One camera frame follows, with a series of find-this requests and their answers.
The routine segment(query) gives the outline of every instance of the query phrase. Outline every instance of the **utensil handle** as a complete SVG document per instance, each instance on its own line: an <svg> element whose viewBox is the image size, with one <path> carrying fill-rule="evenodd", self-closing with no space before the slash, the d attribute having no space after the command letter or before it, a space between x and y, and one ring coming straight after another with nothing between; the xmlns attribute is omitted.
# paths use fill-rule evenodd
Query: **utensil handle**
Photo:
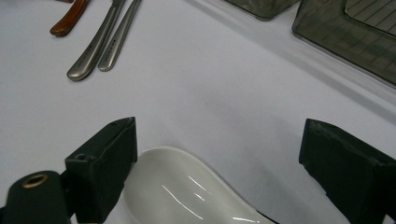
<svg viewBox="0 0 396 224"><path fill-rule="evenodd" d="M119 28L117 28L116 33L108 43L105 53L98 64L98 68L102 72L109 71L111 68L113 68L139 3L140 0L134 0L132 2L124 17L122 18Z"/></svg>
<svg viewBox="0 0 396 224"><path fill-rule="evenodd" d="M95 66L100 53L105 45L111 28L120 14L121 5L111 6L107 12L105 20L100 26L90 45L84 50L78 60L67 72L67 76L72 81L80 81L85 78Z"/></svg>
<svg viewBox="0 0 396 224"><path fill-rule="evenodd" d="M72 30L79 17L84 12L85 6L87 6L88 0L76 0L73 6L66 12L63 18L58 21L49 32L52 35L63 36L69 34Z"/></svg>

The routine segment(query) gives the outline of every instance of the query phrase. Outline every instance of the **white table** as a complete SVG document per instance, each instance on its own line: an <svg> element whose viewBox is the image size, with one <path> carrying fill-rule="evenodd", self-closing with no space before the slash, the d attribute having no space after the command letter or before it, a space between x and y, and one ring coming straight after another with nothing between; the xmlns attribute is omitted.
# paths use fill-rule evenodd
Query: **white table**
<svg viewBox="0 0 396 224"><path fill-rule="evenodd" d="M17 179L62 172L66 156L125 117L136 117L139 151L189 151L282 224L348 223L298 163L305 119L396 158L396 91L293 36L298 5L263 22L220 0L143 0L115 67L70 81L110 4L91 1L59 38L50 27L71 5L0 1L1 205Z"/></svg>

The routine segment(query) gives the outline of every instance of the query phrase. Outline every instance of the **transparent gray tray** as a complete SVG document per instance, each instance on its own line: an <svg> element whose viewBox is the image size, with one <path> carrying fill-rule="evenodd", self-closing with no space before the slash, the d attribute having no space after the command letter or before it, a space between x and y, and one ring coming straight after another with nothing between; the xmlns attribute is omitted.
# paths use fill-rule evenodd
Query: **transparent gray tray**
<svg viewBox="0 0 396 224"><path fill-rule="evenodd" d="M225 0L255 16L258 20L269 21L300 0Z"/></svg>
<svg viewBox="0 0 396 224"><path fill-rule="evenodd" d="M396 86L396 0L302 0L292 30Z"/></svg>

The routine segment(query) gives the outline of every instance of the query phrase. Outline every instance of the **silver utensil handle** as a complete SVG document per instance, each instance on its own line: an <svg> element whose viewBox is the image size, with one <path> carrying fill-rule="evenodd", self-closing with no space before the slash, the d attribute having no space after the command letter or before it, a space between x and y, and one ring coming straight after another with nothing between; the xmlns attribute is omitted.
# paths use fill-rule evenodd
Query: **silver utensil handle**
<svg viewBox="0 0 396 224"><path fill-rule="evenodd" d="M141 0L134 0L132 2L124 17L122 18L119 28L117 28L116 33L108 43L105 53L98 64L98 68L102 72L109 71L111 68L113 68L140 1Z"/></svg>
<svg viewBox="0 0 396 224"><path fill-rule="evenodd" d="M110 31L120 14L121 6L111 6L105 20L97 31L90 45L67 72L72 81L80 81L86 77L95 66L100 53L110 35Z"/></svg>

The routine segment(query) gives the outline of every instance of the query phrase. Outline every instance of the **glossy white spoon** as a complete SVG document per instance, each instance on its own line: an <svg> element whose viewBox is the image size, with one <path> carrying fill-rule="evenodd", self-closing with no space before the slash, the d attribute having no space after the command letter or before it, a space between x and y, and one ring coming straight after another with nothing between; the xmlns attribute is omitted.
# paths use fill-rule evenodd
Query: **glossy white spoon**
<svg viewBox="0 0 396 224"><path fill-rule="evenodd" d="M201 161L171 147L139 155L125 182L123 198L139 224L275 223Z"/></svg>

